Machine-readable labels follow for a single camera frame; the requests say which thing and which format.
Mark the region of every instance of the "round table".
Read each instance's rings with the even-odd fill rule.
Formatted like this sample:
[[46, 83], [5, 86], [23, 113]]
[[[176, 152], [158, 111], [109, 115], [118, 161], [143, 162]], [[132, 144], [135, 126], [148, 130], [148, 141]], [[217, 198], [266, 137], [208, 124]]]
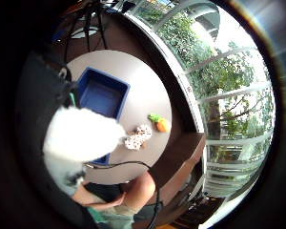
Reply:
[[[156, 113], [172, 122], [170, 99], [157, 74], [140, 59], [111, 50], [85, 53], [71, 61], [68, 67], [74, 81], [87, 67], [92, 67], [131, 85], [119, 123], [126, 132], [147, 124], [153, 129], [153, 136], [147, 140], [146, 147], [141, 147], [139, 151], [129, 150], [124, 144], [118, 145], [111, 153], [110, 163], [136, 160], [153, 166], [163, 153], [170, 133], [158, 132], [148, 119], [148, 114]], [[124, 164], [106, 170], [87, 167], [85, 179], [99, 184], [123, 183], [147, 170], [147, 167], [138, 164]]]

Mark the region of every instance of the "woman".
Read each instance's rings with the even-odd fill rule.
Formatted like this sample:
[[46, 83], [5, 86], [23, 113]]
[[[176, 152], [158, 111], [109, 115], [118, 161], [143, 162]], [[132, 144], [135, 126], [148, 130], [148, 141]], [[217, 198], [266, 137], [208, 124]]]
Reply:
[[88, 208], [96, 222], [106, 222], [112, 229], [132, 228], [133, 215], [153, 196], [155, 184], [152, 176], [145, 172], [129, 183], [121, 184], [122, 194], [114, 201], [106, 202], [89, 192], [82, 182], [72, 199]]

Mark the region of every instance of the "stuffed toy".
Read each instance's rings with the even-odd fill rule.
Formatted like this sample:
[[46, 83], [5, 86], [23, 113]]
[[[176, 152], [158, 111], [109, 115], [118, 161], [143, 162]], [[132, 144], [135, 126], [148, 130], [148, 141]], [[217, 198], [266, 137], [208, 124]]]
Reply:
[[172, 128], [172, 123], [160, 114], [149, 114], [149, 120], [155, 124], [159, 132], [169, 132]]
[[138, 126], [134, 132], [124, 141], [125, 147], [129, 150], [140, 150], [141, 146], [146, 147], [145, 142], [152, 137], [152, 129], [146, 124]]

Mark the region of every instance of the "blue tray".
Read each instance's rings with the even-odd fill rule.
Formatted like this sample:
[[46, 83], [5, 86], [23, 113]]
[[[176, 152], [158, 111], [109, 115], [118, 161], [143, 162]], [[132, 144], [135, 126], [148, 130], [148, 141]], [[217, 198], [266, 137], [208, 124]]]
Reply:
[[[87, 68], [78, 79], [80, 106], [119, 120], [130, 85], [110, 74]], [[110, 154], [92, 161], [108, 164]]]

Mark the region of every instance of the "black cable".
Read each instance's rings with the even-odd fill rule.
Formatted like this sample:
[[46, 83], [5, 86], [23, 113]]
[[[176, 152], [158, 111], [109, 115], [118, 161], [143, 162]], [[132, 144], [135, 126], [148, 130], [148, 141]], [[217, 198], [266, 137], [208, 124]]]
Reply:
[[[153, 168], [151, 166], [149, 166], [148, 164], [142, 162], [142, 161], [130, 160], [130, 161], [125, 161], [125, 162], [116, 163], [116, 164], [108, 164], [108, 165], [106, 165], [106, 167], [99, 167], [99, 166], [91, 165], [91, 164], [88, 164], [88, 166], [93, 167], [93, 169], [111, 169], [111, 168], [114, 168], [116, 166], [124, 165], [124, 164], [144, 165], [145, 167], [149, 168], [149, 170], [151, 171], [153, 179], [157, 180], [156, 174], [153, 172]], [[157, 215], [158, 215], [159, 210], [160, 210], [160, 205], [159, 205], [159, 203], [160, 203], [160, 189], [157, 185], [155, 187], [156, 187], [156, 202], [155, 202], [155, 206], [153, 208], [154, 209], [153, 217], [151, 219], [150, 224], [147, 226], [147, 229], [154, 229], [155, 228], [155, 221], [156, 221]]]

